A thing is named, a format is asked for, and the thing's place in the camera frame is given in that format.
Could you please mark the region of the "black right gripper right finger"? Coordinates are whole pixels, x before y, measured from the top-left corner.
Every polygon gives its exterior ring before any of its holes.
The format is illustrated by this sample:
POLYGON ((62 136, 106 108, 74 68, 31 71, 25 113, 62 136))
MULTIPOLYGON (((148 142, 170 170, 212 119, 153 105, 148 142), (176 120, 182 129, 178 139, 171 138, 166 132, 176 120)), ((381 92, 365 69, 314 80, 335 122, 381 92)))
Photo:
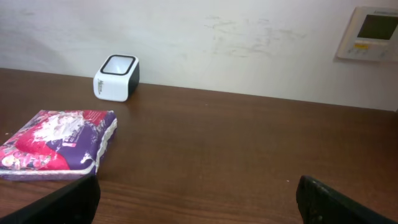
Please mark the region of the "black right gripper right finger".
POLYGON ((296 202, 304 224, 397 224, 308 175, 299 180, 296 202))

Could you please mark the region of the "red purple pad package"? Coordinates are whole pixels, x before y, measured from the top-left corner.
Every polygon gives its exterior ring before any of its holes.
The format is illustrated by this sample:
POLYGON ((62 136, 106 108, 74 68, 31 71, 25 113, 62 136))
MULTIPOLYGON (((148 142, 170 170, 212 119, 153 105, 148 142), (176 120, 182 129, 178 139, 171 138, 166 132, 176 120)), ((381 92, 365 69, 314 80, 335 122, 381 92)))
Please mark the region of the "red purple pad package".
POLYGON ((39 111, 1 145, 1 178, 73 180, 96 174, 118 127, 113 111, 39 111))

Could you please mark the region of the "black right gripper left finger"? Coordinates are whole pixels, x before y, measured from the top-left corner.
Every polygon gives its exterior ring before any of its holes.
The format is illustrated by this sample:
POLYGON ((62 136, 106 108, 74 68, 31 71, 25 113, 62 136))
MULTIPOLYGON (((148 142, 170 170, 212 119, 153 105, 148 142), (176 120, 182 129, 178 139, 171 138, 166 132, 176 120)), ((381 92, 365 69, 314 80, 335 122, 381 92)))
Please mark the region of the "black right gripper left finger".
POLYGON ((3 224, 91 224, 101 191, 95 175, 86 175, 1 218, 3 224))

